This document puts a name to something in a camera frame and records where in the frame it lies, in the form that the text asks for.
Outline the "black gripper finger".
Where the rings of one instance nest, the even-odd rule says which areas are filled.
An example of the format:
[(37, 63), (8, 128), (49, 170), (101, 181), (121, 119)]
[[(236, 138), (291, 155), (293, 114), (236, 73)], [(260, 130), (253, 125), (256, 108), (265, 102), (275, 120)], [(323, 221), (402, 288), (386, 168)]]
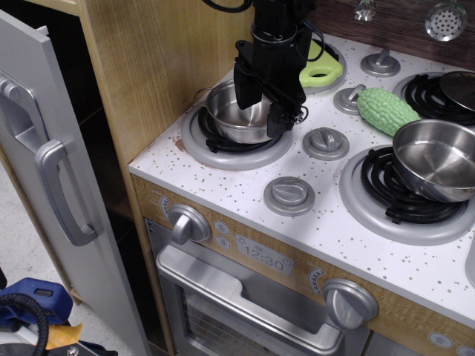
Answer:
[(262, 92), (252, 74), (247, 73), (243, 65), (234, 67), (235, 95), (241, 110), (250, 108), (261, 102)]
[(295, 124), (296, 113), (280, 102), (273, 102), (267, 116), (267, 136), (271, 139), (291, 131)]

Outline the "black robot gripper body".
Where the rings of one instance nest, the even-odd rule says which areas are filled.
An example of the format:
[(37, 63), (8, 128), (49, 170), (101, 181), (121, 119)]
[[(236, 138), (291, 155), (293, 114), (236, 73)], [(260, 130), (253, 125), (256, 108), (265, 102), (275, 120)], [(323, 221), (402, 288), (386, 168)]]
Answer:
[(297, 51), (297, 27), (293, 25), (282, 33), (272, 33), (254, 24), (251, 34), (251, 42), (236, 42), (235, 65), (243, 65), (245, 71), (254, 76), (262, 96), (271, 102), (280, 102), (297, 116), (305, 101), (299, 76), (306, 62)]

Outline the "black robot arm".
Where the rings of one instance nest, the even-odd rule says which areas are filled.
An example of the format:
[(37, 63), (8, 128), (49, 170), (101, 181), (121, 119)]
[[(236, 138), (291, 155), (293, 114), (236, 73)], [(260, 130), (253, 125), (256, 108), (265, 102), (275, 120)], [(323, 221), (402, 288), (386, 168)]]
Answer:
[(252, 41), (236, 42), (234, 66), (237, 104), (247, 109), (270, 100), (266, 134), (275, 138), (292, 130), (301, 119), (306, 100), (300, 82), (307, 66), (312, 25), (307, 15), (314, 1), (253, 1)]

